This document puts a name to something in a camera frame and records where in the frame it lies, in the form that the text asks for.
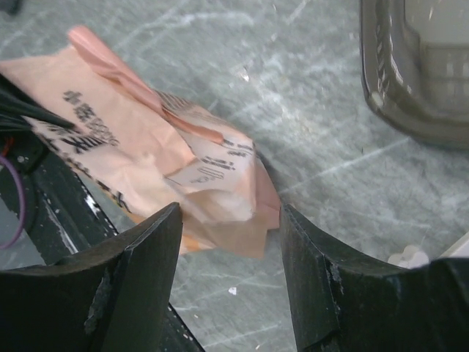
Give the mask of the orange cat litter bag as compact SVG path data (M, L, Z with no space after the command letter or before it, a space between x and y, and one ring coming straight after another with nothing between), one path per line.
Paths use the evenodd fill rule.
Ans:
M33 121L34 132L94 180L134 221L182 208L180 252L264 254L280 200L253 141L196 104L148 87L85 26L49 56L5 60L1 73L74 124Z

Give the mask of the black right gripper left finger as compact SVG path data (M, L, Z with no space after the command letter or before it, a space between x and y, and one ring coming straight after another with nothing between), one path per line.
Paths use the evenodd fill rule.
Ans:
M3 351L156 351L182 238L171 203L53 265L1 273Z

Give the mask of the white bag sealing clip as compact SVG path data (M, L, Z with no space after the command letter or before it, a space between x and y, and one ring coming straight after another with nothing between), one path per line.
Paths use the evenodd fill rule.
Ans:
M447 257L468 258L468 239L469 233L467 232L448 247L447 250L438 257L438 259ZM402 252L392 254L388 258L388 264L405 269L419 268L429 263L430 258L427 253L414 245L406 246Z

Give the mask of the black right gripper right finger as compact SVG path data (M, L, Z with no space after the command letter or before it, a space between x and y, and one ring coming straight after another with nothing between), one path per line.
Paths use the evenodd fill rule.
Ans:
M466 351L468 260L405 269L327 234L289 205L281 250L299 351Z

